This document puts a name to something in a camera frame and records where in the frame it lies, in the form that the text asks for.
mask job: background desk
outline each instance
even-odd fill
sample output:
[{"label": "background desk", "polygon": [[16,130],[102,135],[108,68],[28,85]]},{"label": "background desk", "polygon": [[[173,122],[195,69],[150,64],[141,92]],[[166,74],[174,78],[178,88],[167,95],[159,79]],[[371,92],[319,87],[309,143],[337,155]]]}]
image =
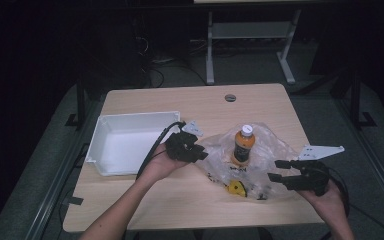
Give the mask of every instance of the background desk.
[{"label": "background desk", "polygon": [[[225,95],[234,94],[235,102]],[[264,122],[299,151],[308,144],[285,89],[280,84],[111,91],[101,115],[180,111],[181,120],[196,120],[205,136],[226,132],[238,123]],[[64,229],[84,231],[134,182],[135,176],[100,176],[84,164]],[[158,182],[143,199],[128,229],[185,229],[322,222],[312,207],[296,195],[258,201],[230,195],[190,164]]]}]

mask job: white metal table leg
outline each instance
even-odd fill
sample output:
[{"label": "white metal table leg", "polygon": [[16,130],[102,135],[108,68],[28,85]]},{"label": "white metal table leg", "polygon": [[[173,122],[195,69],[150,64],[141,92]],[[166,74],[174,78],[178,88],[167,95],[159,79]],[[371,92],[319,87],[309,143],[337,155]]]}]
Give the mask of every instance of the white metal table leg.
[{"label": "white metal table leg", "polygon": [[214,85],[213,70],[213,13],[208,14],[208,41],[207,41],[207,85]]},{"label": "white metal table leg", "polygon": [[292,44],[292,39],[294,38],[295,30],[298,24],[299,15],[301,14],[301,10],[296,10],[294,14],[294,18],[292,19],[291,24],[289,25],[288,33],[286,36],[286,44],[281,52],[277,52],[277,58],[279,59],[280,66],[282,67],[283,74],[285,74],[286,81],[289,84],[295,83],[295,78],[289,68],[289,64],[286,60],[288,56],[289,48]]}]

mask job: plastic bag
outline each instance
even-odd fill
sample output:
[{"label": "plastic bag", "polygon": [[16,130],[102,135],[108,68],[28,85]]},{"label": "plastic bag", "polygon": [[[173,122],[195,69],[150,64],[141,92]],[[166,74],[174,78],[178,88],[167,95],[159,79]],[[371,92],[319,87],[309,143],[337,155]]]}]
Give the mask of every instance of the plastic bag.
[{"label": "plastic bag", "polygon": [[226,134],[201,140],[199,145],[205,147],[208,156],[195,164],[208,173],[211,181],[221,186],[229,187],[232,183],[241,182],[245,188],[245,196],[249,198],[266,200],[292,196],[293,191],[288,191],[283,184],[271,182],[267,173],[283,176],[300,175],[297,169],[279,169],[274,163],[276,160],[296,160],[298,153],[278,139],[264,123],[247,124],[253,127],[256,138],[251,148],[248,166],[239,167],[230,160],[235,148],[235,134],[244,124],[235,126]]}]

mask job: bottle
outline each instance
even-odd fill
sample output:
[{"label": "bottle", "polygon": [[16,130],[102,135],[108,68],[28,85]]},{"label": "bottle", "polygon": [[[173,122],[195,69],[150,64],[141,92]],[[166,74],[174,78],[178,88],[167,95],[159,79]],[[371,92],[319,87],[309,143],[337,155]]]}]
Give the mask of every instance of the bottle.
[{"label": "bottle", "polygon": [[255,143],[251,125],[243,125],[241,131],[235,135],[235,150],[233,151],[232,162],[240,167],[249,163],[249,153]]}]

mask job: white tray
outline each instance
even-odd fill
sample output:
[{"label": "white tray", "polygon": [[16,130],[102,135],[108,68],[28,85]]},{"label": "white tray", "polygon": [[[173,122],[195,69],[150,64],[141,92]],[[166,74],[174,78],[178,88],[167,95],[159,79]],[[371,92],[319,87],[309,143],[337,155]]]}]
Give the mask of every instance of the white tray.
[{"label": "white tray", "polygon": [[[86,162],[94,164],[102,176],[137,174],[162,131],[177,121],[180,112],[100,116]],[[166,138],[172,132],[179,132],[179,128],[173,127]]]}]

